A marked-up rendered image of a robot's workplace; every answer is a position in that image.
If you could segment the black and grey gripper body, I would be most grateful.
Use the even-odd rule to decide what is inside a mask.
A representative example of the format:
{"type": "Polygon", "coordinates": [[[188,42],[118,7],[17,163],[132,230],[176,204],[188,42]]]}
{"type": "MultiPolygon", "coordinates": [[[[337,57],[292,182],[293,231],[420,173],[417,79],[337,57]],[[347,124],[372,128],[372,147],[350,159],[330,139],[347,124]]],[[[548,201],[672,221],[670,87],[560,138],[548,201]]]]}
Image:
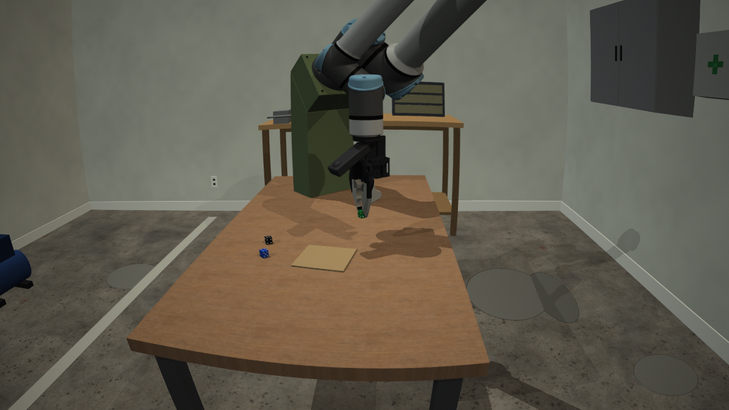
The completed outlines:
{"type": "Polygon", "coordinates": [[[367,144],[370,152],[364,156],[356,165],[350,168],[350,172],[355,179],[361,179],[364,182],[367,171],[372,173],[374,179],[390,176],[390,158],[386,157],[386,136],[378,137],[354,137],[354,142],[367,144]],[[388,164],[388,173],[386,173],[386,164],[388,164]]]}

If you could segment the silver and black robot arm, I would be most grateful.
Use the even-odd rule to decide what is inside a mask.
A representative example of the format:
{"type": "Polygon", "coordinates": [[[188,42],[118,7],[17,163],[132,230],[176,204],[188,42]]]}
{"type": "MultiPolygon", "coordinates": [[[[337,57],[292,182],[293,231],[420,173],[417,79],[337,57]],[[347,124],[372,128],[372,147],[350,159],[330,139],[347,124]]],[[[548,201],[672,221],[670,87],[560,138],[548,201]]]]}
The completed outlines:
{"type": "MultiPolygon", "coordinates": [[[[383,134],[385,95],[399,100],[414,89],[424,62],[487,0],[436,0],[399,43],[386,44],[385,30],[413,1],[375,0],[312,63],[322,85],[348,94],[351,135],[383,134]]],[[[370,151],[357,142],[327,168],[341,177],[370,151]]]]}

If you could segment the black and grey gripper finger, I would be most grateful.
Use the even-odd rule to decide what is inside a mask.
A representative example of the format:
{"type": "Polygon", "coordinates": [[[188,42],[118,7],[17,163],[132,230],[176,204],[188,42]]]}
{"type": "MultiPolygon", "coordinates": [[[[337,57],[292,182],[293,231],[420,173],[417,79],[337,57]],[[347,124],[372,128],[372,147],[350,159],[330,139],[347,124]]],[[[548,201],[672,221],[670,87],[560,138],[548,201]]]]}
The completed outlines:
{"type": "Polygon", "coordinates": [[[363,198],[361,185],[363,185],[364,182],[362,182],[361,179],[356,180],[355,177],[353,177],[353,175],[351,174],[351,172],[349,173],[349,182],[350,182],[351,192],[353,194],[354,202],[356,203],[357,210],[361,210],[361,208],[362,208],[361,201],[363,198]]]}
{"type": "Polygon", "coordinates": [[[362,198],[362,212],[364,216],[367,218],[368,213],[370,210],[370,206],[373,202],[376,202],[379,198],[381,198],[381,192],[380,190],[375,189],[375,183],[374,178],[372,176],[372,173],[369,172],[367,169],[367,175],[364,179],[363,185],[361,185],[361,190],[363,194],[362,198]]]}

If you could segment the tan square mat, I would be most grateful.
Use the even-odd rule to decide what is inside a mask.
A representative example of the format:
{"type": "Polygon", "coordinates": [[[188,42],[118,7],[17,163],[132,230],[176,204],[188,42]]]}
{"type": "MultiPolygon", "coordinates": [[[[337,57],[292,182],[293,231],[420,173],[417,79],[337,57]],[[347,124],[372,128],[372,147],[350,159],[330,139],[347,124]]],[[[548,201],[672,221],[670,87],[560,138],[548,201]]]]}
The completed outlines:
{"type": "Polygon", "coordinates": [[[357,249],[308,245],[292,267],[344,272],[357,249]]]}

